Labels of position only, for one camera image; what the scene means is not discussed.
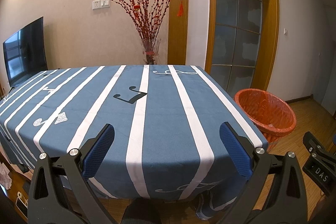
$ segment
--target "tablecloth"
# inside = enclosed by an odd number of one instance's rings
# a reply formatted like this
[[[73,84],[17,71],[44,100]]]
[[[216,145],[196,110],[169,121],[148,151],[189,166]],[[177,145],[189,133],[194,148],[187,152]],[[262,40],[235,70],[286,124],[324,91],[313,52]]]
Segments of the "tablecloth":
[[[164,200],[203,192],[198,215],[206,219],[232,203],[245,183],[220,140],[223,122],[267,148],[260,131],[200,67],[58,69],[33,76],[1,101],[0,142],[12,163],[33,169],[40,153],[53,157],[80,148],[112,124],[115,141],[90,179],[94,190]],[[214,196],[209,190],[216,188]]]

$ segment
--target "tassel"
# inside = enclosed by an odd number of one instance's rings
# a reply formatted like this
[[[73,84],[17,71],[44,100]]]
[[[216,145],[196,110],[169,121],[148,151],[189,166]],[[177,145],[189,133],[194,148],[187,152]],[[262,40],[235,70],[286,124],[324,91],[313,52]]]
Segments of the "tassel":
[[[178,16],[178,17],[183,16],[183,2],[182,2],[182,0],[181,0],[180,9],[179,9],[179,11],[178,11],[177,16]]]

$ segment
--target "glass vase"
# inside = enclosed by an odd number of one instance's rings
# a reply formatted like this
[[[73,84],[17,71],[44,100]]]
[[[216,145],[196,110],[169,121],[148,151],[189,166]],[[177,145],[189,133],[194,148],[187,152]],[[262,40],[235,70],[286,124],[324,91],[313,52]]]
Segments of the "glass vase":
[[[146,65],[159,64],[159,47],[161,39],[142,39],[142,54]]]

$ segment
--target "silver screw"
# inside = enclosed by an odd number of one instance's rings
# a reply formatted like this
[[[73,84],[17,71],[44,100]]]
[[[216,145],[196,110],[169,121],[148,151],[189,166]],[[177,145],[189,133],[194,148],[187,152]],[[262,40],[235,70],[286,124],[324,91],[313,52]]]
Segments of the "silver screw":
[[[290,156],[291,158],[295,158],[295,153],[292,151],[288,152],[288,156]]]
[[[40,154],[40,159],[41,159],[41,160],[43,160],[43,159],[45,159],[45,158],[46,158],[46,156],[47,156],[47,154],[46,154],[46,153],[42,153],[42,154]]]
[[[78,154],[78,149],[76,149],[76,148],[71,149],[69,153],[70,153],[70,155],[72,155],[72,156],[76,156],[76,155]]]
[[[263,154],[263,153],[265,153],[265,150],[264,150],[262,147],[257,147],[257,148],[255,149],[255,151],[256,151],[258,154]]]

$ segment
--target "television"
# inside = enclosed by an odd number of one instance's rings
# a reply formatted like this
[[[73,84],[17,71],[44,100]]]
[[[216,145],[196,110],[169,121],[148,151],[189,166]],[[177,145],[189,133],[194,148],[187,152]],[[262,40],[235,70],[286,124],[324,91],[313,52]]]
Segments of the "television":
[[[43,17],[23,27],[3,43],[8,82],[16,87],[48,70],[44,52]]]

